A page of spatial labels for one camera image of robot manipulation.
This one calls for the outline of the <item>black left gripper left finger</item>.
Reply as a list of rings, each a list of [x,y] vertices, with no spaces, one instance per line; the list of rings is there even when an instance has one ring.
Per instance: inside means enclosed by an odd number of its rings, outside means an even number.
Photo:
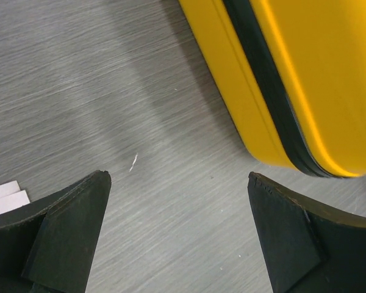
[[[97,170],[0,212],[0,292],[85,292],[111,185]]]

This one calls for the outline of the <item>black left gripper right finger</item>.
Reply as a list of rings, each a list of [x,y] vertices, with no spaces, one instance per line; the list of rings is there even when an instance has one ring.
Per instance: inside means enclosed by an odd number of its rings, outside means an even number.
[[[260,173],[248,195],[273,292],[366,292],[366,217]]]

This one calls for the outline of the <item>yellow cartoon hard-shell suitcase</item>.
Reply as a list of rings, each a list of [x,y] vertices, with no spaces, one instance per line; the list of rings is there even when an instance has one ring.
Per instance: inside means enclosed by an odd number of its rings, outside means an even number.
[[[181,1],[250,154],[366,175],[366,1]]]

